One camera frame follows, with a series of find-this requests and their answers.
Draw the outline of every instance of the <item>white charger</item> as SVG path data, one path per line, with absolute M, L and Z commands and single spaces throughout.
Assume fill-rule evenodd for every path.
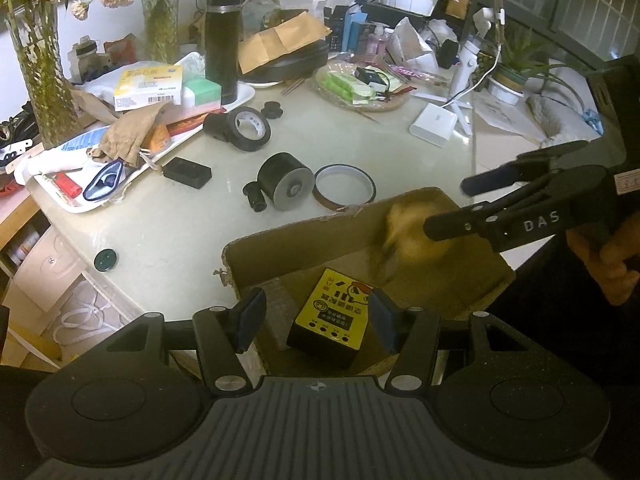
M 455 113 L 429 103 L 415 120 L 415 123 L 409 126 L 409 132 L 443 148 L 451 137 L 457 122 L 458 116 Z

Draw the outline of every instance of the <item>brown box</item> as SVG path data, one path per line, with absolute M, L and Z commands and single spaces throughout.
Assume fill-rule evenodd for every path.
M 385 239 L 386 215 L 394 203 L 413 202 L 436 202 L 444 210 L 457 208 L 441 190 L 431 187 L 369 204 L 357 211 L 297 222 L 229 243 L 222 259 L 236 296 L 239 298 L 253 286 L 277 283 L 275 288 L 285 291 L 294 311 L 284 314 L 278 311 L 276 317 L 290 327 L 327 267 L 363 283 L 380 286 L 371 262 L 379 256 Z M 436 262 L 402 266 L 382 289 L 402 308 L 432 306 L 445 319 L 466 319 L 470 312 L 486 309 L 513 279 L 513 271 L 492 251 L 489 243 L 472 235 L 457 238 Z M 268 309 L 272 309 L 273 298 L 269 292 L 267 296 Z M 282 343 L 274 336 L 273 325 L 274 316 L 271 316 L 271 330 L 263 326 L 256 338 L 260 358 L 271 375 L 382 375 L 395 361 L 395 357 L 382 348 L 370 324 L 348 370 L 293 348 L 278 349 Z

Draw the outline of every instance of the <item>black thermos bottle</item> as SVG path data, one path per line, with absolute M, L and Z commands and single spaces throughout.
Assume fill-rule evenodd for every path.
M 238 98 L 238 43 L 242 0 L 207 0 L 206 77 L 222 86 L 222 104 Z

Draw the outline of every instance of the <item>human hand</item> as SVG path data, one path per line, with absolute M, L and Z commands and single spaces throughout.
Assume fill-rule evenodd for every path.
M 566 241 L 610 304 L 620 306 L 629 299 L 640 280 L 640 272 L 627 269 L 625 260 L 640 254 L 640 212 L 627 218 L 599 252 L 573 230 L 566 232 Z

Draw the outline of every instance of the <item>tape roll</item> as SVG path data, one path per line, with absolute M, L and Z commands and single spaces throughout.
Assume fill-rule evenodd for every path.
M 314 188 L 313 171 L 290 153 L 276 153 L 262 165 L 258 183 L 280 211 L 297 208 Z
M 376 199 L 377 192 L 373 179 L 350 164 L 330 164 L 316 173 L 314 197 L 332 211 L 369 204 Z
M 242 134 L 244 122 L 255 130 L 255 139 Z M 244 152 L 255 152 L 271 139 L 269 122 L 249 106 L 240 106 L 225 114 L 209 114 L 202 123 L 202 129 L 207 135 L 230 142 Z

